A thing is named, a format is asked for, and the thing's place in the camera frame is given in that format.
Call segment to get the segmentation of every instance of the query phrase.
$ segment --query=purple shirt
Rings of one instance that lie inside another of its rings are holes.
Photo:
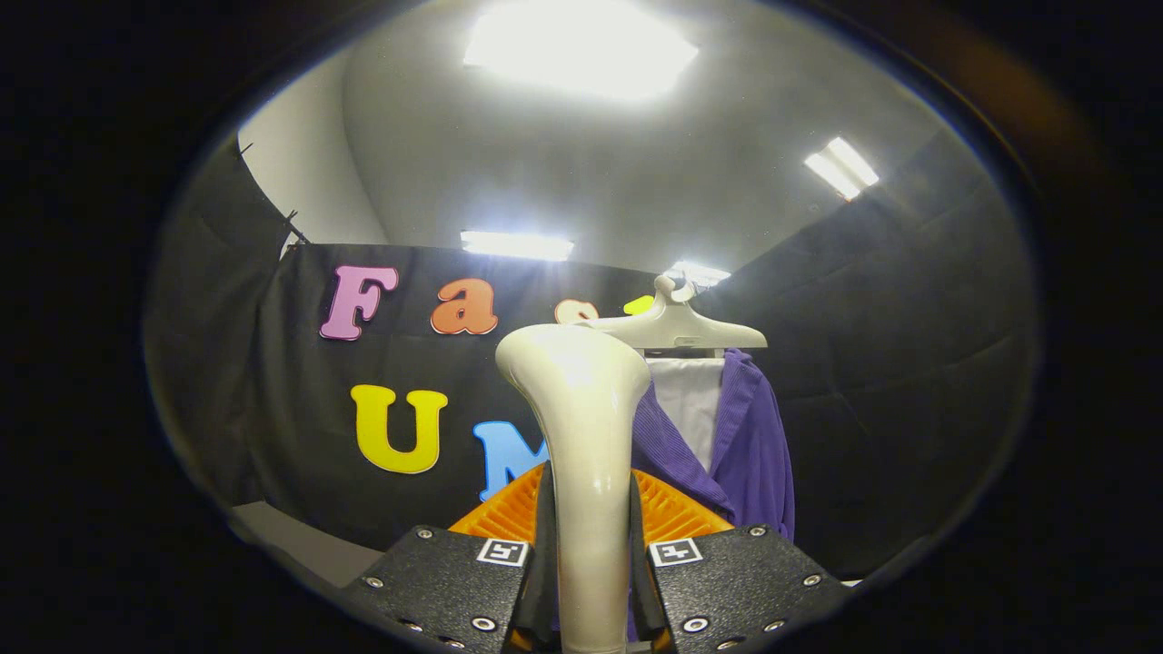
[[[658,405],[654,382],[634,414],[630,464],[735,526],[765,523],[792,540],[795,496],[776,394],[750,355],[733,348],[723,358],[709,472]]]

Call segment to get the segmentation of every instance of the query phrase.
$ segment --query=foam letter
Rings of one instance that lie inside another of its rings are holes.
[[[545,441],[541,441],[541,449],[534,454],[512,422],[481,422],[472,428],[472,435],[485,445],[487,488],[480,491],[480,502],[486,502],[511,481],[525,475],[535,465],[549,461]]]
[[[622,311],[626,312],[627,315],[637,315],[640,313],[645,313],[652,304],[654,296],[642,296],[634,301],[622,305]]]
[[[484,279],[457,279],[436,296],[441,305],[433,311],[430,324],[441,334],[487,334],[500,322],[493,315],[493,287]]]
[[[416,447],[400,452],[392,447],[387,432],[387,407],[395,401],[392,389],[359,384],[351,388],[356,401],[356,440],[359,452],[378,468],[390,472],[418,475],[431,469],[440,457],[440,410],[448,396],[436,391],[412,391],[407,401],[416,410]]]
[[[340,277],[340,285],[335,289],[335,297],[331,299],[331,314],[327,322],[319,328],[319,335],[324,339],[336,339],[340,341],[354,341],[359,337],[362,329],[356,326],[356,310],[359,310],[364,322],[376,315],[376,307],[379,306],[379,286],[385,291],[395,289],[400,283],[400,276],[394,268],[359,268],[356,265],[341,265],[335,269]]]
[[[593,303],[580,300],[562,300],[554,308],[554,320],[558,325],[572,325],[582,320],[593,320],[598,318],[598,307]]]

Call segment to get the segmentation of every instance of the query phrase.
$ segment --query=ceiling light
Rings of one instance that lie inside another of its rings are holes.
[[[670,266],[670,270],[663,272],[663,275],[668,277],[685,278],[687,282],[693,282],[697,286],[702,287],[714,286],[715,284],[730,277],[730,272],[727,272],[726,270],[718,270],[698,263],[691,263],[688,261],[675,262],[675,265]]]
[[[872,166],[864,161],[864,157],[856,154],[856,150],[848,144],[848,141],[836,136],[828,143],[828,149],[832,150],[832,154],[840,159],[840,163],[842,163],[844,168],[855,172],[856,177],[858,177],[865,186],[871,186],[880,180],[880,178],[876,176],[876,172],[872,171]]]
[[[461,244],[468,253],[544,261],[565,261],[573,250],[564,239],[501,232],[461,232]]]
[[[697,54],[625,2],[527,0],[478,19],[464,64],[522,81],[642,99],[669,90]]]
[[[819,154],[804,159],[804,163],[812,169],[812,172],[822,177],[825,182],[839,191],[846,200],[851,200],[856,196],[861,194],[861,190],[852,184],[851,179],[848,179],[848,176],[846,176],[836,164],[823,158]]]
[[[862,189],[880,180],[864,157],[840,136],[829,141],[822,151],[804,159],[804,163],[846,200],[851,200],[861,194]]]

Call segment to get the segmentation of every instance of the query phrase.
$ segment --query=letter u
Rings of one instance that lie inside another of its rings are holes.
[[[412,391],[406,400],[416,410],[416,447],[400,452],[392,447],[387,429],[387,407],[395,401],[392,389],[359,384],[351,388],[356,403],[356,440],[359,452],[373,465],[390,472],[418,475],[430,470],[440,458],[440,410],[448,396],[436,391]]]

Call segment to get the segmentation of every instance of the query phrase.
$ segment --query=black backdrop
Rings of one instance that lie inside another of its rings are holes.
[[[863,577],[937,526],[1004,455],[1034,383],[1020,216],[952,133],[692,300],[768,336],[797,545]]]
[[[320,336],[340,265],[394,268],[399,285],[381,292],[355,341]],[[429,324],[437,291],[457,279],[488,282],[497,327],[480,335],[438,334]],[[321,246],[295,248],[258,308],[252,371],[257,403],[248,442],[267,502],[333,535],[387,549],[418,524],[448,527],[480,504],[485,452],[479,422],[512,422],[537,452],[543,436],[528,403],[497,370],[493,353],[509,332],[554,322],[564,299],[590,301],[600,315],[654,289],[654,276],[575,262],[493,257],[442,248]],[[392,447],[415,443],[413,390],[448,397],[440,412],[440,457],[424,472],[371,464],[356,443],[356,384],[392,389]]]
[[[290,229],[228,138],[158,236],[142,329],[154,397],[190,474],[223,502],[262,498],[245,445],[255,313]]]

